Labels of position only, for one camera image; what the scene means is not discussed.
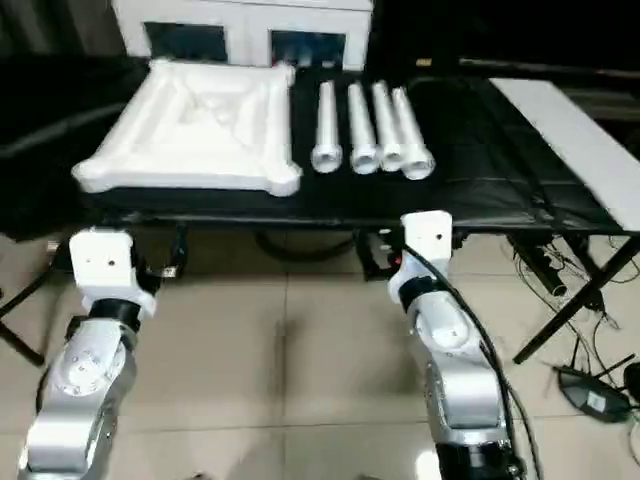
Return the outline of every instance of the white cabinet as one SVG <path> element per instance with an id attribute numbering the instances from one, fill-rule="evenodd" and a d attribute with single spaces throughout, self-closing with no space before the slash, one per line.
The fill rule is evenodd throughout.
<path id="1" fill-rule="evenodd" d="M 360 70 L 370 0 L 114 0 L 127 51 L 236 65 Z"/>
<path id="2" fill-rule="evenodd" d="M 198 58 L 236 65 L 252 63 L 245 29 L 245 5 L 200 0 L 114 0 L 129 55 Z M 181 55 L 183 51 L 193 55 Z"/>

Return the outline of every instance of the cable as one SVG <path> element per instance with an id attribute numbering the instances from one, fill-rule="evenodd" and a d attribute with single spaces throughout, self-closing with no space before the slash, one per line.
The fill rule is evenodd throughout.
<path id="1" fill-rule="evenodd" d="M 38 389 L 36 390 L 36 415 L 38 413 L 40 413 L 40 410 L 42 410 L 42 402 L 44 401 L 44 389 L 47 385 L 47 379 L 49 377 L 49 368 L 50 366 L 48 366 L 44 372 L 42 372 L 42 375 L 40 376 L 40 380 L 38 380 Z"/>
<path id="2" fill-rule="evenodd" d="M 640 467 L 640 416 L 634 419 L 634 425 L 629 430 L 629 449 L 633 459 Z"/>
<path id="3" fill-rule="evenodd" d="M 435 268 L 429 260 L 424 258 L 424 256 L 418 253 L 415 249 L 405 244 L 404 250 L 410 253 L 416 260 L 422 263 L 422 265 L 427 270 L 431 272 L 431 274 L 436 278 L 436 280 L 438 280 L 438 282 L 440 282 L 440 284 L 445 287 L 445 289 L 451 294 L 451 296 L 456 300 L 456 302 L 458 302 L 460 307 L 469 316 L 474 326 L 478 329 L 480 337 L 482 338 L 483 346 L 486 349 L 485 355 L 487 356 L 487 360 L 489 361 L 489 364 L 492 366 L 492 368 L 495 370 L 496 376 L 498 378 L 500 396 L 502 399 L 502 403 L 504 404 L 504 416 L 505 416 L 505 423 L 507 428 L 507 436 L 509 437 L 509 441 L 511 442 L 513 450 L 517 452 L 515 427 L 513 423 L 513 415 L 511 413 L 510 402 L 509 402 L 510 386 L 509 386 L 509 382 L 507 381 L 507 377 L 504 373 L 504 369 L 502 368 L 502 362 L 500 361 L 500 358 L 498 357 L 498 353 L 496 352 L 495 346 L 491 341 L 491 337 L 487 333 L 486 329 L 482 325 L 482 322 L 477 317 L 473 309 L 462 297 L 460 292 L 458 292 L 458 290 L 456 290 L 456 288 L 451 284 L 451 282 L 449 282 L 449 280 L 442 273 L 440 273 L 440 271 L 437 268 Z M 529 441 L 531 442 L 531 455 L 533 457 L 533 463 L 536 469 L 536 475 L 538 479 L 542 480 L 544 478 L 542 473 L 542 464 L 540 462 L 538 448 L 535 445 L 533 430 L 529 425 L 528 417 L 526 415 L 526 412 L 524 411 L 524 408 L 522 403 L 520 402 L 520 399 L 514 398 L 514 401 L 516 403 L 516 407 L 518 408 L 518 410 L 520 410 L 522 421 L 525 423 L 525 428 L 527 430 L 527 436 L 529 438 Z"/>
<path id="4" fill-rule="evenodd" d="M 609 246 L 615 250 L 618 249 L 618 247 L 616 247 L 613 244 L 613 237 L 611 235 L 609 235 Z M 631 265 L 633 265 L 633 267 L 636 269 L 636 273 L 632 276 L 630 276 L 629 278 L 625 278 L 624 280 L 615 280 L 615 279 L 611 279 L 612 283 L 616 283 L 618 285 L 624 285 L 625 283 L 631 283 L 633 282 L 635 279 L 637 279 L 638 277 L 640 277 L 640 267 L 638 267 L 638 264 L 636 263 L 636 261 L 634 259 L 631 259 Z"/>
<path id="5" fill-rule="evenodd" d="M 598 323 L 596 323 L 596 326 L 593 329 L 593 334 L 592 334 L 592 337 L 591 337 L 591 343 L 593 344 L 593 353 L 595 354 L 596 360 L 598 361 L 598 364 L 600 365 L 600 368 L 602 368 L 602 371 L 605 371 L 607 369 L 607 367 L 605 366 L 604 362 L 602 361 L 602 358 L 600 357 L 600 352 L 598 352 L 598 344 L 596 342 L 596 337 L 598 336 L 598 329 L 600 328 L 600 325 L 602 325 L 602 323 L 606 319 L 606 315 L 607 315 L 606 313 L 602 314 L 602 316 L 598 320 Z M 609 378 L 609 384 L 613 388 L 618 388 L 618 386 L 616 385 L 615 380 L 611 376 L 611 373 L 607 373 L 607 377 Z"/>
<path id="6" fill-rule="evenodd" d="M 255 238 L 260 249 L 267 255 L 282 262 L 294 263 L 324 262 L 345 254 L 355 245 L 355 238 L 351 235 L 348 239 L 338 242 L 330 247 L 302 252 L 287 250 L 284 247 L 276 245 L 264 232 L 257 232 L 255 234 Z"/>
<path id="7" fill-rule="evenodd" d="M 531 448 L 531 457 L 533 459 L 533 466 L 536 470 L 536 476 L 538 477 L 538 480 L 542 480 L 543 474 L 542 474 L 542 465 L 540 463 L 540 450 L 538 449 L 538 442 L 536 442 L 533 429 L 531 428 L 531 420 L 527 415 L 527 412 L 524 408 L 524 404 L 522 403 L 522 399 L 518 395 L 518 392 L 516 392 L 516 390 L 511 385 L 511 383 L 509 383 L 509 380 L 507 380 L 506 378 L 505 378 L 505 382 L 507 384 L 509 394 L 511 394 L 511 398 L 513 398 L 513 402 L 516 404 L 516 407 L 520 412 L 520 416 L 522 417 L 522 423 L 524 424 L 524 429 L 527 433 L 527 440 L 529 441 L 529 446 Z"/>
<path id="8" fill-rule="evenodd" d="M 558 272 L 568 270 L 571 274 L 573 274 L 575 277 L 580 278 L 581 280 L 589 280 L 587 272 L 585 272 L 585 270 L 580 265 L 575 263 L 569 257 L 563 255 L 555 245 L 552 244 L 552 246 L 546 246 L 543 248 L 543 251 L 562 263 L 562 267 L 557 270 Z"/>
<path id="9" fill-rule="evenodd" d="M 518 274 L 518 277 L 520 278 L 522 283 L 524 283 L 527 286 L 527 288 L 529 288 L 529 290 L 531 290 L 531 292 L 533 292 L 533 294 L 536 297 L 538 297 L 545 305 L 547 305 L 547 307 L 549 307 L 552 311 L 557 313 L 558 309 L 554 305 L 552 305 L 549 301 L 547 301 L 546 298 L 544 298 L 542 295 L 540 295 L 540 293 L 538 293 L 536 291 L 536 289 L 533 288 L 533 285 L 531 285 L 529 280 L 527 280 L 526 275 L 522 272 L 522 263 L 523 263 L 522 258 L 518 258 L 518 261 L 514 262 L 516 273 Z M 571 321 L 567 322 L 567 327 L 569 327 L 571 329 L 573 334 L 576 336 L 576 338 L 578 339 L 578 341 L 582 345 L 582 348 L 584 349 L 585 353 L 587 354 L 587 368 L 588 368 L 589 373 L 591 373 L 591 352 L 590 352 L 590 349 L 589 349 L 589 343 L 584 338 L 582 333 L 580 333 L 580 331 L 575 327 L 575 325 L 573 325 L 573 323 Z"/>

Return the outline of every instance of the black tablecloth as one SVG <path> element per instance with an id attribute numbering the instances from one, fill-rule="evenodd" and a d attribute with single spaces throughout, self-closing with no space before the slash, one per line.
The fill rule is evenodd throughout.
<path id="1" fill-rule="evenodd" d="M 307 70 L 298 72 L 291 91 L 293 159 L 304 170 L 295 195 L 133 188 L 80 194 L 70 168 L 95 151 L 117 118 L 108 108 L 126 103 L 146 71 L 143 61 L 133 59 L 13 59 L 3 65 L 9 85 L 3 144 L 21 138 L 24 146 L 29 132 L 51 124 L 60 128 L 56 122 L 61 118 L 71 116 L 75 124 L 54 140 L 1 157 L 0 229 L 29 235 L 72 220 L 378 228 L 397 225 L 407 212 L 444 209 L 456 227 L 468 231 L 620 231 L 526 119 L 488 81 L 472 78 L 407 84 L 437 162 L 435 173 L 423 181 L 397 173 L 356 175 L 346 159 L 333 174 L 315 173 L 309 154 L 315 143 L 319 83 L 328 78 L 336 82 L 340 138 L 348 155 L 346 88 L 356 75 Z M 86 120 L 96 109 L 98 117 L 104 116 Z"/>

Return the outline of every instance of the table leg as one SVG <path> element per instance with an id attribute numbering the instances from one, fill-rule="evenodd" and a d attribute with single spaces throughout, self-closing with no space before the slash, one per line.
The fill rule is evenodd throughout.
<path id="1" fill-rule="evenodd" d="M 12 332 L 4 323 L 2 318 L 10 313 L 14 308 L 29 298 L 34 292 L 42 287 L 53 272 L 52 267 L 48 267 L 38 278 L 29 284 L 24 290 L 0 307 L 0 338 L 7 342 L 13 349 L 22 355 L 32 365 L 39 367 L 44 365 L 44 357 L 33 350 L 18 335 Z"/>
<path id="2" fill-rule="evenodd" d="M 592 276 L 591 280 L 556 313 L 538 334 L 513 358 L 516 364 L 521 364 L 533 355 L 558 330 L 566 325 L 585 304 L 593 298 L 593 294 L 604 287 L 633 257 L 640 252 L 640 237 L 631 237 L 611 257 L 607 264 Z"/>

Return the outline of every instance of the white tube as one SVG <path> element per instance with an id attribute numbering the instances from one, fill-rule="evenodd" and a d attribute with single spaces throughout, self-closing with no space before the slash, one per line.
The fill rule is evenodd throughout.
<path id="1" fill-rule="evenodd" d="M 382 169 L 386 172 L 395 172 L 402 166 L 402 145 L 396 129 L 396 119 L 387 85 L 383 81 L 373 85 L 373 103 L 376 107 Z"/>
<path id="2" fill-rule="evenodd" d="M 393 89 L 393 105 L 404 141 L 402 173 L 410 180 L 422 180 L 433 172 L 436 162 L 427 149 L 404 88 Z"/>
<path id="3" fill-rule="evenodd" d="M 373 136 L 369 111 L 359 83 L 349 85 L 349 120 L 351 123 L 351 168 L 360 175 L 378 169 L 378 149 Z"/>
<path id="4" fill-rule="evenodd" d="M 300 167 L 291 159 L 289 86 L 271 81 L 268 92 L 267 130 L 260 167 L 266 177 L 266 190 L 276 197 L 293 195 L 300 188 Z"/>
<path id="5" fill-rule="evenodd" d="M 311 152 L 311 166 L 318 173 L 331 173 L 340 166 L 342 147 L 338 143 L 338 117 L 333 82 L 320 85 L 316 146 Z"/>

